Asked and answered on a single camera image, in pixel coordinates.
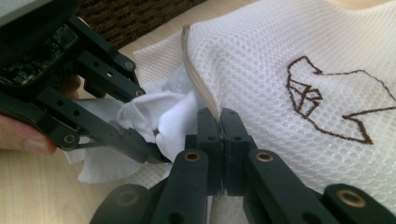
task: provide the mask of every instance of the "wooden table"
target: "wooden table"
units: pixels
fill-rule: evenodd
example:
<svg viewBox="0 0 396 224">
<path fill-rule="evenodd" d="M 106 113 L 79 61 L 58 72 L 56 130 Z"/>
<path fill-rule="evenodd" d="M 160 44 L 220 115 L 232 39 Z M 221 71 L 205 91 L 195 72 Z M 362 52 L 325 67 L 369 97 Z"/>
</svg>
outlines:
<svg viewBox="0 0 396 224">
<path fill-rule="evenodd" d="M 332 0 L 342 7 L 370 7 L 388 0 Z M 137 49 L 157 43 L 183 25 L 204 21 L 254 0 L 208 0 L 122 48 L 133 58 Z M 80 90 L 83 98 L 90 97 Z M 121 184 L 78 181 L 82 164 L 69 165 L 61 150 L 51 157 L 21 151 L 0 151 L 0 223 L 85 224 L 107 194 Z"/>
</svg>

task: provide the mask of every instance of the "black plastic part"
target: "black plastic part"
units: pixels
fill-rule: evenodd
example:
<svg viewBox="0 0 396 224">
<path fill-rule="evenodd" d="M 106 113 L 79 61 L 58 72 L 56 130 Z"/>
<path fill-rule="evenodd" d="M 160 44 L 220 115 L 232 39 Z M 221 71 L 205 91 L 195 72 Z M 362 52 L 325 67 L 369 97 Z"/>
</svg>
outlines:
<svg viewBox="0 0 396 224">
<path fill-rule="evenodd" d="M 144 224 L 149 210 L 149 191 L 139 185 L 120 186 L 96 210 L 91 224 Z"/>
<path fill-rule="evenodd" d="M 322 201 L 341 223 L 396 223 L 396 217 L 383 205 L 363 190 L 349 185 L 328 186 L 323 193 Z"/>
<path fill-rule="evenodd" d="M 79 135 L 33 105 L 28 105 L 0 91 L 0 114 L 28 123 L 48 136 L 58 147 L 77 147 Z"/>
<path fill-rule="evenodd" d="M 227 108 L 221 112 L 221 127 L 225 144 L 225 180 L 224 188 L 230 196 L 242 196 L 245 193 L 247 176 L 244 164 L 251 150 L 251 137 L 239 115 Z"/>
<path fill-rule="evenodd" d="M 101 60 L 107 62 L 110 67 L 138 84 L 134 73 L 136 65 L 133 61 L 125 55 L 120 54 L 113 45 L 106 42 L 99 34 L 94 32 L 76 16 L 71 17 L 67 25 L 73 29 L 81 42 L 84 43 L 83 48 L 85 50 L 100 57 Z"/>
<path fill-rule="evenodd" d="M 207 191 L 209 195 L 222 194 L 222 177 L 224 172 L 223 142 L 220 136 L 219 125 L 207 108 L 198 112 L 198 134 L 196 135 L 196 141 L 196 148 L 206 153 L 209 159 Z"/>
<path fill-rule="evenodd" d="M 97 118 L 85 108 L 61 95 L 55 89 L 46 88 L 35 98 L 36 102 L 55 115 L 61 122 L 88 133 L 91 139 L 113 146 L 126 156 L 139 162 L 166 162 L 167 159 L 154 145 L 148 145 L 136 130 L 129 130 L 125 135 Z"/>
<path fill-rule="evenodd" d="M 272 223 L 339 223 L 274 152 L 251 151 L 246 167 Z"/>
<path fill-rule="evenodd" d="M 207 172 L 208 158 L 203 151 L 180 152 L 150 223 L 206 223 Z"/>
<path fill-rule="evenodd" d="M 79 74 L 86 80 L 85 90 L 97 98 L 108 93 L 127 103 L 145 93 L 135 82 L 86 50 L 77 57 L 76 66 Z"/>
</svg>

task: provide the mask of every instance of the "screw hole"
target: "screw hole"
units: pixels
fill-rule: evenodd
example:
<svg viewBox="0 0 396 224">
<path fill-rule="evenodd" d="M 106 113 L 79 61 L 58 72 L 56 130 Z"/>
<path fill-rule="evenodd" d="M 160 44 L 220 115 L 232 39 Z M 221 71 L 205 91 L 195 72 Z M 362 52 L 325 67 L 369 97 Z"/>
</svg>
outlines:
<svg viewBox="0 0 396 224">
<path fill-rule="evenodd" d="M 126 66 L 127 68 L 130 68 L 130 69 L 134 67 L 134 65 L 133 65 L 132 63 L 130 63 L 130 62 L 125 63 L 125 66 Z"/>
<path fill-rule="evenodd" d="M 76 138 L 72 134 L 68 134 L 67 136 L 64 137 L 64 141 L 67 144 L 72 144 L 72 143 L 74 143 L 76 141 Z"/>
<path fill-rule="evenodd" d="M 115 137 L 116 134 L 115 134 L 114 132 L 109 132 L 109 133 L 107 134 L 107 136 L 110 137 L 110 138 L 112 138 L 112 137 Z"/>
<path fill-rule="evenodd" d="M 349 189 L 340 189 L 337 191 L 338 198 L 352 207 L 364 207 L 366 201 L 356 192 Z"/>
<path fill-rule="evenodd" d="M 196 152 L 190 152 L 184 156 L 184 159 L 186 161 L 198 161 L 201 159 L 201 155 Z"/>
<path fill-rule="evenodd" d="M 144 95 L 145 93 L 143 93 L 142 91 L 136 91 L 136 96 L 141 96 Z"/>
<path fill-rule="evenodd" d="M 269 153 L 260 152 L 260 153 L 257 153 L 256 159 L 259 161 L 273 161 L 274 157 Z"/>
<path fill-rule="evenodd" d="M 136 203 L 138 199 L 139 194 L 137 194 L 135 191 L 129 190 L 119 195 L 117 198 L 117 204 L 119 206 L 125 207 Z"/>
<path fill-rule="evenodd" d="M 181 213 L 171 213 L 168 216 L 169 224 L 181 224 L 184 223 L 184 216 Z"/>
</svg>

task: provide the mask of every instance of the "wicker chair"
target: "wicker chair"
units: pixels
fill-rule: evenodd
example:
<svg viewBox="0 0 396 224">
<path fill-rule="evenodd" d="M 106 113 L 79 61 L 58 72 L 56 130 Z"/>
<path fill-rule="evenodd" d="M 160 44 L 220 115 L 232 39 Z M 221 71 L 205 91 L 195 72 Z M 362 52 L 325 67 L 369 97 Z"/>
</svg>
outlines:
<svg viewBox="0 0 396 224">
<path fill-rule="evenodd" d="M 121 48 L 205 0 L 81 0 L 77 15 Z"/>
</svg>

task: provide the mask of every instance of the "brown stitching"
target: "brown stitching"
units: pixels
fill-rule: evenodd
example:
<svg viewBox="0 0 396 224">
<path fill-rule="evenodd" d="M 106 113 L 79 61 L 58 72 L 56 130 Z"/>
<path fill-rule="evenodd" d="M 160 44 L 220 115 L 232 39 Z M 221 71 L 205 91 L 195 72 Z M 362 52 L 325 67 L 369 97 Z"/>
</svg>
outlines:
<svg viewBox="0 0 396 224">
<path fill-rule="evenodd" d="M 339 133 L 333 133 L 333 132 L 329 132 L 329 131 L 323 130 L 323 129 L 319 128 L 319 126 L 318 126 L 311 118 L 309 118 L 309 116 L 311 115 L 311 113 L 312 113 L 312 112 L 318 107 L 318 105 L 319 105 L 319 102 L 317 102 L 316 100 L 322 100 L 322 99 L 323 99 L 323 98 L 322 98 L 322 95 L 321 95 L 321 93 L 320 93 L 320 91 L 317 90 L 317 89 L 310 90 L 311 86 L 306 85 L 306 84 L 304 84 L 304 83 L 301 83 L 301 82 L 298 82 L 298 81 L 295 81 L 295 80 L 292 80 L 292 79 L 291 79 L 291 71 L 290 71 L 290 69 L 291 69 L 297 62 L 299 62 L 299 61 L 301 61 L 301 60 L 306 60 L 306 62 L 307 62 L 311 67 L 313 67 L 315 70 L 317 70 L 317 71 L 314 72 L 313 74 L 315 74 L 315 75 L 322 75 L 322 71 L 321 71 L 320 69 L 318 69 L 317 67 L 315 67 L 315 66 L 312 64 L 312 62 L 309 60 L 309 58 L 308 58 L 307 56 L 302 56 L 302 57 L 300 57 L 300 58 L 294 60 L 293 62 L 291 62 L 291 63 L 288 65 L 288 67 L 287 67 L 287 68 L 288 68 L 288 78 L 287 78 L 286 87 L 287 87 L 288 90 L 289 90 L 289 95 L 290 95 L 290 99 L 291 99 L 291 101 L 292 101 L 292 105 L 293 105 L 294 111 L 296 111 L 296 112 L 297 112 L 300 116 L 302 116 L 304 119 L 307 119 L 309 122 L 311 122 L 312 125 L 315 127 L 315 129 L 316 129 L 317 131 L 320 131 L 321 133 L 326 133 L 326 134 L 329 134 L 329 135 L 331 135 L 331 136 L 339 137 L 339 138 L 342 138 L 342 139 L 345 139 L 345 140 L 349 140 L 349 141 L 355 141 L 355 142 L 359 142 L 359 143 L 366 144 L 366 145 L 372 145 L 372 144 L 373 144 L 373 141 L 372 141 L 372 139 L 370 138 L 369 134 L 367 133 L 367 131 L 366 131 L 365 127 L 364 127 L 363 122 L 362 122 L 361 120 L 355 119 L 355 118 L 353 118 L 353 117 L 358 116 L 358 115 L 368 114 L 368 113 L 374 113 L 374 112 L 379 112 L 379 111 L 385 111 L 385 110 L 396 109 L 396 106 L 387 107 L 387 108 L 379 108 L 379 109 L 374 109 L 374 110 L 365 110 L 365 111 L 361 111 L 361 112 L 358 112 L 358 113 L 352 113 L 352 114 L 349 114 L 349 115 L 342 116 L 343 119 L 351 120 L 351 121 L 354 121 L 354 122 L 356 122 L 356 123 L 358 124 L 359 131 L 360 131 L 360 133 L 361 133 L 362 139 L 353 138 L 353 137 L 348 137 L 348 136 L 343 136 L 343 135 L 341 135 L 341 134 L 339 134 Z M 382 87 L 386 90 L 386 92 L 388 93 L 388 95 L 396 102 L 395 97 L 390 93 L 390 91 L 389 91 L 388 87 L 385 85 L 385 83 L 384 83 L 382 80 L 379 80 L 378 78 L 371 76 L 370 74 L 368 74 L 368 73 L 367 73 L 366 71 L 364 71 L 364 70 L 356 70 L 356 71 L 352 71 L 352 72 L 349 72 L 349 73 L 326 74 L 326 76 L 350 75 L 350 74 L 355 74 L 355 73 L 359 73 L 359 72 L 362 72 L 362 73 L 366 74 L 367 76 L 372 77 L 373 79 L 375 79 L 375 80 L 378 81 L 379 83 L 381 83 Z M 300 91 L 298 91 L 296 88 L 292 87 L 292 86 L 290 85 L 291 82 L 293 82 L 293 83 L 298 83 L 298 84 L 300 84 L 300 85 L 305 86 L 304 91 L 303 91 L 303 92 L 300 92 Z M 294 95 L 293 95 L 293 92 L 292 92 L 291 90 L 295 90 L 298 94 L 300 94 L 300 95 L 302 96 L 302 101 L 300 102 L 299 106 L 297 106 L 296 100 L 295 100 Z M 307 93 L 310 92 L 310 91 L 316 91 L 316 92 L 318 93 L 319 97 L 313 97 L 313 98 L 306 97 Z M 314 104 L 314 106 L 312 106 L 312 107 L 310 108 L 310 110 L 308 110 L 308 112 L 307 112 L 306 114 L 303 114 L 302 111 L 301 111 L 301 108 L 302 108 L 302 106 L 303 106 L 304 100 L 308 100 L 308 101 L 310 101 L 310 102 L 313 102 L 313 104 Z"/>
</svg>

